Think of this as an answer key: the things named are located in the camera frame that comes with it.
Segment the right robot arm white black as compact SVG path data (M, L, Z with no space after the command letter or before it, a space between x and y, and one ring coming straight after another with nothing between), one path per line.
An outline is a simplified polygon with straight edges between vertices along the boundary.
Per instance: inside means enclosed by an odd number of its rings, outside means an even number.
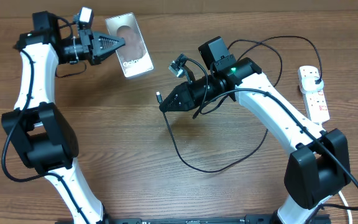
M189 111L200 114L220 98L230 97L251 111L288 154L284 183L288 197L271 214L247 214L244 223L329 223L322 214L328 200L351 182L349 151L338 129L324 130L292 106L250 58L236 59L221 37L199 47L204 77L196 79L180 55L170 71L186 81L166 98L159 98L162 113Z

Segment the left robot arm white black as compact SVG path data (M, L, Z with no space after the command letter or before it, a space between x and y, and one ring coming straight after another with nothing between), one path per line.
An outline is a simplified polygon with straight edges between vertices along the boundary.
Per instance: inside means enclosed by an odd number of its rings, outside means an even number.
M32 15L34 29L21 34L14 46L22 59L19 96L14 109L1 116L7 134L2 171L14 182L47 179L67 205L72 223L113 222L80 169L76 134L55 104L59 65L98 65L125 44L123 38L92 31L93 18L88 7L73 22L48 11Z

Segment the Galaxy smartphone with bronze screen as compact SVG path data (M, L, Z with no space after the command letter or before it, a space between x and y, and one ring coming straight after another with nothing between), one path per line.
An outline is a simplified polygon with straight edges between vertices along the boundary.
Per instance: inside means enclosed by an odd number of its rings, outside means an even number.
M135 78L154 69L133 12L106 19L106 27L110 35L125 41L125 45L117 49L116 54L126 78Z

